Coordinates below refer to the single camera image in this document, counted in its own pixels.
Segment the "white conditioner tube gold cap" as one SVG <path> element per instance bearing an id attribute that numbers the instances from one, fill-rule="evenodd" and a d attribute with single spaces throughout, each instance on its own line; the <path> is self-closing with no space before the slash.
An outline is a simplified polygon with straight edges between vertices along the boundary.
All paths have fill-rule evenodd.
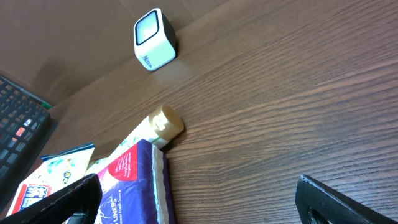
<path id="1" fill-rule="evenodd" d="M 184 128 L 181 117 L 173 108 L 160 105 L 145 117 L 108 157 L 90 162 L 86 174 L 99 172 L 142 139 L 162 149 Z"/>

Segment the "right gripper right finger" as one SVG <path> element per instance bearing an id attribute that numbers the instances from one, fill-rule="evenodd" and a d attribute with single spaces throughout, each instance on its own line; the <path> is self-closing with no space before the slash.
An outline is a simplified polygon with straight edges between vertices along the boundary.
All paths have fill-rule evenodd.
<path id="1" fill-rule="evenodd" d="M 308 175 L 297 182 L 295 204 L 304 224 L 397 224 Z"/>

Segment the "red purple liners pack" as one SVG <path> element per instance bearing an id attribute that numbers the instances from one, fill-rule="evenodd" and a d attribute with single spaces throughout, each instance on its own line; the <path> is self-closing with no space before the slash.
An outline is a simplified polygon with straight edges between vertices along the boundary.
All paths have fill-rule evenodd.
<path id="1" fill-rule="evenodd" d="M 175 223 L 164 153 L 140 140 L 97 173 L 102 200 L 95 223 Z"/>

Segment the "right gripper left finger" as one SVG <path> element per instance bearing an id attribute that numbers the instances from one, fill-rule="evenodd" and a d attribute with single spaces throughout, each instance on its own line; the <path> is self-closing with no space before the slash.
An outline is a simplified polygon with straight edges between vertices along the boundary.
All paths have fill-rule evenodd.
<path id="1" fill-rule="evenodd" d="M 33 205 L 1 220 L 1 224 L 63 223 L 75 213 L 83 224 L 94 224 L 102 189 L 97 174 L 90 174 Z"/>

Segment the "cream snack bag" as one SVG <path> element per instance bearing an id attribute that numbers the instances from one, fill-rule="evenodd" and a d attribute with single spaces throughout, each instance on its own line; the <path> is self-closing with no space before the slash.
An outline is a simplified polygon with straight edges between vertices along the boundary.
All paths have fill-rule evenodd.
<path id="1" fill-rule="evenodd" d="M 43 163 L 19 184 L 7 215 L 17 213 L 83 178 L 94 150 L 95 145 L 88 143 L 58 154 L 41 156 Z"/>

